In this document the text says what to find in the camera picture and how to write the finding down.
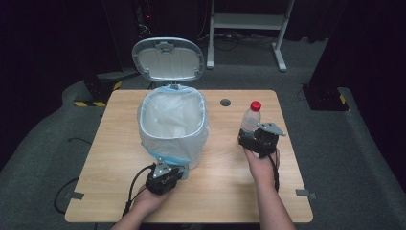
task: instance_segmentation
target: water bottle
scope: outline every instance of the water bottle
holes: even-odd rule
[[[242,118],[241,128],[246,136],[254,137],[254,131],[258,129],[257,124],[260,123],[260,107],[260,102],[251,102],[250,108],[248,108]]]

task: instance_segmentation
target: yellow tape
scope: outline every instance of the yellow tape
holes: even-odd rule
[[[105,107],[107,106],[104,102],[90,102],[90,101],[75,101],[75,105],[79,107]]]
[[[120,86],[122,86],[122,82],[121,82],[121,81],[117,82],[117,83],[114,85],[113,90],[119,89]]]
[[[344,96],[342,94],[340,94],[340,100],[342,104],[346,103],[346,99],[344,98]]]

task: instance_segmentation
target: red bottle cap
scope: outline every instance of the red bottle cap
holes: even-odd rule
[[[261,104],[258,101],[251,102],[251,110],[258,112],[260,110]]]

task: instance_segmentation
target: cable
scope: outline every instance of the cable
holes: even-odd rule
[[[134,179],[132,180],[131,186],[130,186],[130,188],[129,188],[128,200],[127,200],[127,202],[125,203],[125,208],[124,208],[124,211],[123,211],[123,216],[125,216],[125,214],[127,214],[127,213],[129,212],[129,208],[131,207],[131,204],[132,204],[132,201],[134,200],[134,198],[137,197],[137,195],[139,195],[139,194],[144,190],[144,189],[143,189],[142,191],[140,191],[137,195],[134,196],[134,198],[131,198],[131,197],[132,197],[132,189],[134,188],[135,181],[138,179],[138,176],[140,176],[141,173],[143,173],[145,170],[147,170],[147,169],[153,169],[153,168],[152,168],[153,166],[154,166],[154,164],[149,165],[149,166],[146,166],[146,167],[144,167],[143,169],[141,169],[141,170],[135,175]]]
[[[210,1],[210,0],[207,0],[207,1],[206,1],[206,13],[205,13],[205,15],[204,15],[203,26],[202,26],[202,29],[201,29],[200,33],[197,35],[197,38],[199,38],[199,37],[202,35],[203,30],[204,30],[204,27],[206,26],[207,13],[208,13],[208,10],[209,10],[209,1]]]
[[[68,141],[69,141],[69,142],[72,142],[73,140],[79,140],[79,141],[85,142],[85,143],[87,143],[87,144],[89,144],[89,145],[92,145],[91,142],[86,141],[86,140],[81,139],[81,138],[78,138],[78,137],[71,137],[71,138],[68,138]]]
[[[140,39],[144,39],[146,37],[152,37],[152,32],[148,26],[137,23],[137,22],[135,22],[135,24],[137,24],[138,28],[141,30],[138,35],[138,37]]]
[[[225,41],[236,41],[236,44],[235,44],[233,47],[229,48],[229,49],[222,49],[222,48],[219,48],[218,46],[215,46],[215,48],[216,48],[217,50],[220,50],[220,51],[232,51],[232,50],[234,50],[234,49],[239,45],[239,39],[236,38],[235,36],[222,38],[221,40],[225,40]]]
[[[152,81],[147,89],[154,89],[154,88],[156,88],[156,83],[155,83],[155,81]]]
[[[57,191],[57,193],[56,193],[56,195],[55,195],[55,198],[54,198],[54,208],[56,209],[57,212],[59,212],[59,213],[61,213],[61,214],[63,214],[63,215],[66,214],[66,211],[63,211],[63,210],[59,209],[59,207],[57,207],[57,197],[60,195],[60,193],[62,192],[62,190],[64,190],[68,185],[70,185],[72,182],[77,181],[78,179],[79,179],[79,178],[77,177],[77,178],[74,178],[74,179],[69,180],[66,184],[64,184],[64,185],[62,186],[62,188],[59,189],[59,191]]]
[[[278,151],[275,151],[276,155],[276,160],[278,162]],[[274,180],[275,180],[275,190],[278,192],[279,191],[279,187],[280,187],[280,183],[279,183],[279,173],[278,173],[278,167],[275,164],[274,160],[272,159],[271,155],[268,155],[269,159],[271,160],[271,164],[272,164],[272,168],[274,170]]]

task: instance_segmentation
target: plastic bag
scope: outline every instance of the plastic bag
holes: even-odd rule
[[[179,86],[156,88],[138,108],[142,145],[167,164],[195,168],[209,136],[209,116],[204,96]]]

